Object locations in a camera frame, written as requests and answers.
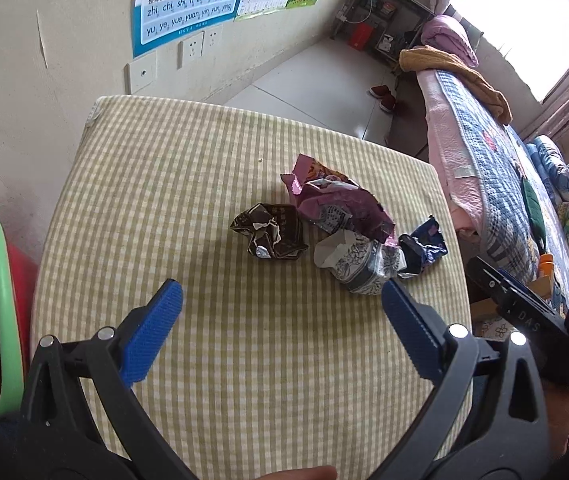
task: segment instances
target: table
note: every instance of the table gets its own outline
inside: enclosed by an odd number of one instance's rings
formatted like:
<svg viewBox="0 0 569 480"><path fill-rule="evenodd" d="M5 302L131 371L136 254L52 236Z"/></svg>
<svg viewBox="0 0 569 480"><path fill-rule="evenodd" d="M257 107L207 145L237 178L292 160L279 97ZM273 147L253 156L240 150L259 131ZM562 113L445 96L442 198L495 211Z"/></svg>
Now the table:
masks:
<svg viewBox="0 0 569 480"><path fill-rule="evenodd" d="M421 380L379 297L313 264L258 260L229 229L257 202L288 200L279 174L298 153L371 190L410 232L434 214L450 254L408 283L447 322L470 326L463 264L434 169L371 142L295 121L151 97L100 98L47 236L32 323L88 338L146 304L167 277L184 307L149 376L134 386L170 445L202 479L252 479L334 464L365 478L407 429ZM98 428L122 452L95 391Z"/></svg>

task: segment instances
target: cable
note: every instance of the cable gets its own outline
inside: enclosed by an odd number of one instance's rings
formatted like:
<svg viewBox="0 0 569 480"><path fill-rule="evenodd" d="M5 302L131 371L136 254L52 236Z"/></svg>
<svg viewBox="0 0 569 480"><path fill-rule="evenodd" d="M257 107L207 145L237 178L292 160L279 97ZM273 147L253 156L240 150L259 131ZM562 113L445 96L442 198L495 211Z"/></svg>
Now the cable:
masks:
<svg viewBox="0 0 569 480"><path fill-rule="evenodd" d="M369 7L369 14L367 14L367 17L366 17L365 19L363 19L363 20L360 21L360 22L350 22L349 20L345 20L345 23L351 23L351 25L358 25L358 23L364 23L364 22L366 22L366 20L369 19L369 17L371 16L371 13L373 12L373 0L369 0L369 4L370 4L370 7Z"/></svg>

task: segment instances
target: blue patterned bedsheet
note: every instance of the blue patterned bedsheet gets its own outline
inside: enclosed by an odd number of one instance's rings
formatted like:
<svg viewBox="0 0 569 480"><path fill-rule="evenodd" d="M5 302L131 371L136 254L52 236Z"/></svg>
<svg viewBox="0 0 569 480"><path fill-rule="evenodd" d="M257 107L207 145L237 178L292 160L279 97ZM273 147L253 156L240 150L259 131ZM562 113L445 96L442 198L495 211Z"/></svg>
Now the blue patterned bedsheet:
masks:
<svg viewBox="0 0 569 480"><path fill-rule="evenodd" d="M533 241L517 173L518 156L509 133L455 75L436 70L479 179L484 210L481 254L528 283L535 279L539 252Z"/></svg>
<svg viewBox="0 0 569 480"><path fill-rule="evenodd" d="M553 254L554 260L554 277L560 287L560 294L562 298L554 299L553 305L558 308L559 313L564 317L567 314L569 307L569 245L567 237L562 229L561 221L558 218L556 209L549 198L549 193L545 187L540 174L532 163L531 157L527 152L527 147L523 144L517 133L511 128L507 127L507 131L513 138L514 146L520 167L525 172L529 183L532 185L538 196L540 202L540 209L545 218L545 230L547 233L547 251Z"/></svg>

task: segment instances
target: trash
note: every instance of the trash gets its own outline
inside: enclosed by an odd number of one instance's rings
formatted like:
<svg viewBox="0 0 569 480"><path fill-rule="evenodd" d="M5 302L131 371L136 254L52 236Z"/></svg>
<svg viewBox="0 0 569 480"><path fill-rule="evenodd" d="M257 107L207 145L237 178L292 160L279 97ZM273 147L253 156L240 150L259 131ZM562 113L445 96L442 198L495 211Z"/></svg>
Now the trash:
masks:
<svg viewBox="0 0 569 480"><path fill-rule="evenodd" d="M401 235L400 245L407 267L398 273L401 278L413 278L449 252L440 224L433 215L410 235Z"/></svg>
<svg viewBox="0 0 569 480"><path fill-rule="evenodd" d="M400 248L344 229L316 245L313 261L356 294L380 294L385 282L405 267Z"/></svg>
<svg viewBox="0 0 569 480"><path fill-rule="evenodd" d="M256 204L234 218L232 231L250 238L247 251L258 258L296 260L308 246L295 206Z"/></svg>
<svg viewBox="0 0 569 480"><path fill-rule="evenodd" d="M280 175L298 213L329 234L346 229L397 247L395 224L375 197L339 171L300 154L292 173Z"/></svg>

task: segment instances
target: green cloth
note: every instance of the green cloth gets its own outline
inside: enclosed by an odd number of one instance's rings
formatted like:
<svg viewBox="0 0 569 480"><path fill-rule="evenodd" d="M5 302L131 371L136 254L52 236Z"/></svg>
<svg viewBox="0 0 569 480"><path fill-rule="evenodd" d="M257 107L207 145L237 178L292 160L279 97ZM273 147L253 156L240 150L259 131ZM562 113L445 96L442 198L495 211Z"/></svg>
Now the green cloth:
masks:
<svg viewBox="0 0 569 480"><path fill-rule="evenodd" d="M547 231L545 230L545 219L543 218L543 210L540 209L540 202L533 187L526 178L520 181L520 187L525 201L525 209L529 216L529 225L535 243L538 245L540 254L547 252Z"/></svg>

